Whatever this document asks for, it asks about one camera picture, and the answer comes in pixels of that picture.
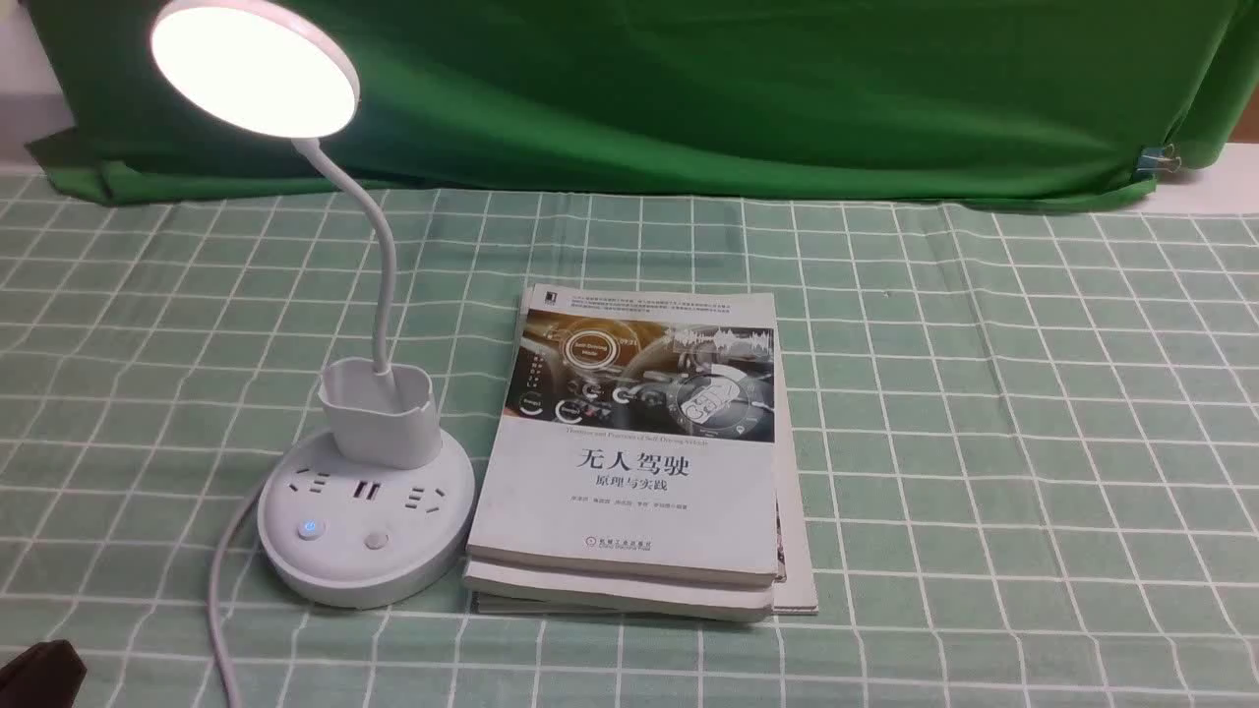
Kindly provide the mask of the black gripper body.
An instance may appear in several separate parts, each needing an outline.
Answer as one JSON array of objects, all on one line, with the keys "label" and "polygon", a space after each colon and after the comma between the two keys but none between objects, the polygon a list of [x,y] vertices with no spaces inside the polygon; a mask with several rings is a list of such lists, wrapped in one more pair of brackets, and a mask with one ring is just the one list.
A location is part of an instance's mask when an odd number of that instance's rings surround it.
[{"label": "black gripper body", "polygon": [[1,669],[1,707],[73,707],[89,668],[67,640],[42,641]]}]

